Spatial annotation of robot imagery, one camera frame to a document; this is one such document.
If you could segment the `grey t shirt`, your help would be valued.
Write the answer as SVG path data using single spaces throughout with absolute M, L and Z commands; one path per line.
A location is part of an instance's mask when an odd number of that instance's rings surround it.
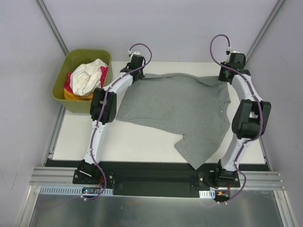
M 127 89 L 116 119 L 182 135 L 175 148 L 198 169 L 230 128 L 230 102 L 228 85 L 217 76 L 146 74 Z

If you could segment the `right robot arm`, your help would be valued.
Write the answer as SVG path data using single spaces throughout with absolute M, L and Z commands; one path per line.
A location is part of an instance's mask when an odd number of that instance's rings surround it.
M 245 54 L 238 51 L 226 54 L 227 60 L 220 63 L 219 81 L 230 83 L 240 104 L 232 120 L 232 141 L 213 174 L 214 183 L 220 187 L 238 178 L 239 161 L 253 141 L 264 134 L 271 111 L 271 103 L 257 94 L 250 72 L 244 69 Z

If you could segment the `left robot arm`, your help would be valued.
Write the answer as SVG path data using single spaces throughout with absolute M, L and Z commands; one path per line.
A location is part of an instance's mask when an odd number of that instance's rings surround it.
M 74 184 L 98 184 L 105 179 L 98 164 L 110 123 L 117 113 L 117 96 L 126 91 L 134 82 L 143 79 L 145 58 L 139 52 L 130 55 L 131 60 L 120 71 L 119 76 L 104 88 L 96 88 L 90 106 L 92 133 L 88 150 L 74 172 Z

